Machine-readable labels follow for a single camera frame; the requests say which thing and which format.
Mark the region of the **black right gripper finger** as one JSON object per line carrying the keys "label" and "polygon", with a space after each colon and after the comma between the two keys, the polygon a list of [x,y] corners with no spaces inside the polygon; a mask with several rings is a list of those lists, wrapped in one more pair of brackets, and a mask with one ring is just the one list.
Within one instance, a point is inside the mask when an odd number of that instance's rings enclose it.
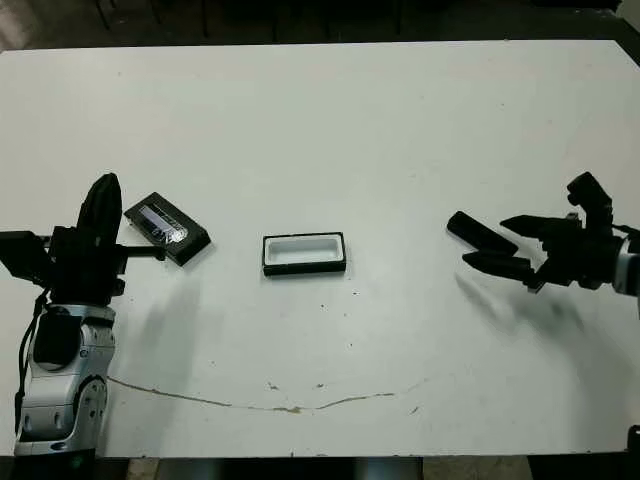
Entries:
{"label": "black right gripper finger", "polygon": [[462,255],[462,260],[472,268],[496,277],[528,283],[535,271],[526,258],[514,257],[491,251],[474,251]]}
{"label": "black right gripper finger", "polygon": [[525,238],[546,239],[554,232],[555,220],[534,215],[516,215],[500,222],[505,229]]}

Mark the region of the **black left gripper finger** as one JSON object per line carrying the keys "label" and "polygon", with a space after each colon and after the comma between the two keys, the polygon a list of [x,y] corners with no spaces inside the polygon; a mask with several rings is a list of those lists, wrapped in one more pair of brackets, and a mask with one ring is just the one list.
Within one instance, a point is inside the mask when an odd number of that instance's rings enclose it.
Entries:
{"label": "black left gripper finger", "polygon": [[97,229],[103,241],[117,239],[122,216],[122,195],[115,173],[100,179],[97,198]]}
{"label": "black left gripper finger", "polygon": [[99,238],[106,238],[109,232],[109,175],[96,180],[82,203],[77,227],[92,230]]}

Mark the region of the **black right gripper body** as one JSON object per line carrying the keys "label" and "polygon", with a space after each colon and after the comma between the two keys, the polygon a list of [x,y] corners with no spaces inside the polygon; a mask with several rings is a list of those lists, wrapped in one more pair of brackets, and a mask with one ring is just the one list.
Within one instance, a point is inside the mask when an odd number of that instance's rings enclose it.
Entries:
{"label": "black right gripper body", "polygon": [[612,284],[620,251],[620,238],[612,233],[594,232],[577,218],[535,217],[529,237],[539,240],[546,260],[525,281],[531,291],[545,284],[596,290]]}

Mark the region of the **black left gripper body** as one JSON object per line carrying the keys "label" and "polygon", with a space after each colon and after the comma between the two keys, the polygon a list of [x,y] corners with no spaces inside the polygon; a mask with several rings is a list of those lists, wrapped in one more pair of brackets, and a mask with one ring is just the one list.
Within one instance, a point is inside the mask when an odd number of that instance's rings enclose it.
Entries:
{"label": "black left gripper body", "polygon": [[49,255],[54,264],[50,298],[57,304],[109,305],[124,292],[125,273],[131,257],[165,260],[157,246],[124,246],[102,240],[91,229],[56,226]]}

